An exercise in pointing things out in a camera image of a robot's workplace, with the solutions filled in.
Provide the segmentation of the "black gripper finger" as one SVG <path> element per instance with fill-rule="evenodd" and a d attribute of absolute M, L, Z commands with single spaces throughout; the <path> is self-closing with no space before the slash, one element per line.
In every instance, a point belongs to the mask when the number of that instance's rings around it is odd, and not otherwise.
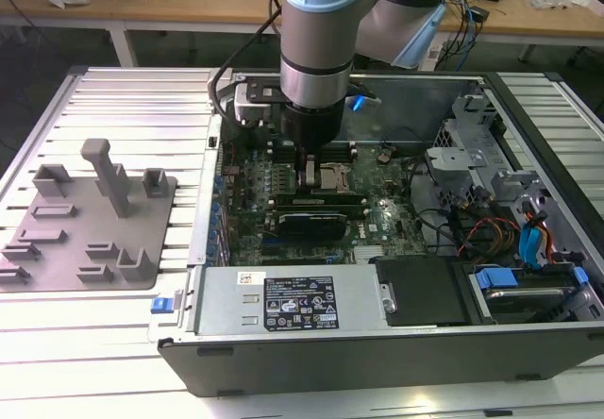
<path fill-rule="evenodd" d="M 306 183 L 306 163 L 307 157 L 305 150 L 302 147 L 297 146 L 295 148 L 294 169 L 296 184 L 298 186 L 304 186 Z"/>
<path fill-rule="evenodd" d="M 306 156 L 305 184 L 309 188 L 318 188 L 321 186 L 320 162 L 315 155 Z"/>

